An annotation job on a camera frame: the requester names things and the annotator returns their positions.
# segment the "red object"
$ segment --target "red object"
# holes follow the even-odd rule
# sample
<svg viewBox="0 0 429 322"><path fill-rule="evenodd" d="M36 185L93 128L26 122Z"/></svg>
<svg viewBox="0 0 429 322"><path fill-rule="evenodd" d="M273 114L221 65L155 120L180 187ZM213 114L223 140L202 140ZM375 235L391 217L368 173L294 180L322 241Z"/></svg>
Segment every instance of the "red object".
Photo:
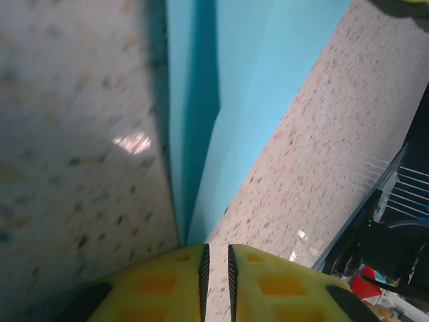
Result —
<svg viewBox="0 0 429 322"><path fill-rule="evenodd" d="M375 280L375 273L371 267L364 266L361 270L361 273L362 275ZM351 283L351 290L361 300L381 295L381 289L378 286L372 285L370 282L363 280L359 275L356 275L353 279L353 282Z"/></svg>

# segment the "granite countertop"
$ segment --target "granite countertop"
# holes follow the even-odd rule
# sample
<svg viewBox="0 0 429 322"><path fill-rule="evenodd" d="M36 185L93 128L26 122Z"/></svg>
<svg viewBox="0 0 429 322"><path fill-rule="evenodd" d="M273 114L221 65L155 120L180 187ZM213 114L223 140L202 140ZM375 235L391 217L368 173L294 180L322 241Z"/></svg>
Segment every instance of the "granite countertop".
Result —
<svg viewBox="0 0 429 322"><path fill-rule="evenodd" d="M210 243L207 321L230 321L227 245L311 266L400 149L429 35L353 0Z"/></svg>

